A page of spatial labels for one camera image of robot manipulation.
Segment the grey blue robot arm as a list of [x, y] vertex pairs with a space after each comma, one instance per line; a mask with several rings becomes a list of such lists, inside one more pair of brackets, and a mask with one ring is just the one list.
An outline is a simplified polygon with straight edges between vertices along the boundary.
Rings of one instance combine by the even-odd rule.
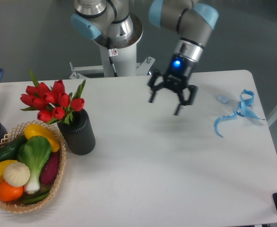
[[[73, 27], [94, 40], [101, 52], [105, 77], [134, 76], [137, 73], [136, 47], [143, 28], [130, 13], [127, 0], [77, 0], [71, 16]], [[218, 12], [197, 0], [155, 0], [149, 8], [149, 21], [159, 28], [175, 31], [180, 39], [167, 70], [155, 70], [148, 82], [150, 100], [158, 90], [177, 94], [179, 107], [192, 105], [197, 87], [189, 78], [215, 28]]]

